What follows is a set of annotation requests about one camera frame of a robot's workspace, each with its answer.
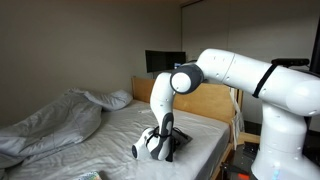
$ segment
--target beige wall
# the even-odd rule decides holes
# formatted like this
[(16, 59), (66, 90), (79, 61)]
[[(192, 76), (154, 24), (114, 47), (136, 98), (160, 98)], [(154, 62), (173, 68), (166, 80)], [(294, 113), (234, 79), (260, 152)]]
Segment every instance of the beige wall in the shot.
[(68, 88), (131, 91), (145, 49), (181, 50), (178, 1), (0, 0), (1, 125)]
[[(310, 59), (319, 14), (319, 0), (204, 0), (182, 10), (182, 46), (190, 60), (207, 48), (266, 62)], [(261, 101), (245, 93), (243, 114), (261, 123)]]

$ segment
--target white bed sheet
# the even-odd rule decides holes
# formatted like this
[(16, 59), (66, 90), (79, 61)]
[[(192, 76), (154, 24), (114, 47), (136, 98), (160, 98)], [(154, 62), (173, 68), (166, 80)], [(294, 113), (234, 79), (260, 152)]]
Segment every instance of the white bed sheet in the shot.
[(226, 123), (174, 110), (174, 127), (193, 138), (177, 150), (173, 162), (136, 160), (132, 144), (147, 127), (157, 126), (149, 104), (133, 100), (126, 108), (102, 113), (98, 130), (86, 141), (27, 166), (7, 171), (11, 179), (77, 179), (96, 171), (106, 179), (209, 179), (224, 152), (230, 130)]

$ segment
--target white pillow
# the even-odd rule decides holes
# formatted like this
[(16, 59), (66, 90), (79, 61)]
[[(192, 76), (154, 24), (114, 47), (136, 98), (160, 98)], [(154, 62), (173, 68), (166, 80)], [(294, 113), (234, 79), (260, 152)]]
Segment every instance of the white pillow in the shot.
[(132, 101), (132, 96), (124, 90), (110, 94), (93, 93), (86, 91), (84, 95), (92, 102), (102, 106), (105, 111), (115, 111), (124, 108)]

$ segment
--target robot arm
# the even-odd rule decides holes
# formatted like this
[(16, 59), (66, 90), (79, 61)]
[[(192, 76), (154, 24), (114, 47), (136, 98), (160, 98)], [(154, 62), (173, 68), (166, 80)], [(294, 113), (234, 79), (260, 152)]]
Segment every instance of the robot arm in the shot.
[(309, 176), (305, 179), (320, 177), (319, 168), (302, 155), (306, 133), (302, 116), (320, 114), (320, 79), (216, 49), (205, 50), (195, 64), (182, 65), (171, 76), (168, 73), (158, 76), (150, 104), (158, 120), (160, 136), (151, 137), (148, 144), (138, 141), (133, 145), (136, 154), (150, 152), (158, 160), (169, 156), (174, 94), (191, 93), (204, 80), (216, 80), (262, 99), (260, 148), (252, 166), (258, 179), (278, 179), (279, 176), (304, 179), (297, 171), (301, 166)]
[(193, 70), (185, 68), (172, 73), (171, 84), (177, 93), (191, 93), (201, 83), (193, 81), (193, 76), (203, 76), (300, 116), (320, 113), (320, 93), (316, 90), (320, 80), (310, 74), (216, 49), (205, 50)]

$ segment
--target gray blanket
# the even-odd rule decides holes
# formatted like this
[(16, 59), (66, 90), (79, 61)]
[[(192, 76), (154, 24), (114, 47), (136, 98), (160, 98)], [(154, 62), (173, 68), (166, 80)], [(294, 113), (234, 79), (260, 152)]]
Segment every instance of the gray blanket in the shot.
[(100, 125), (102, 107), (67, 93), (27, 119), (0, 130), (0, 179), (4, 168), (29, 164), (80, 143)]

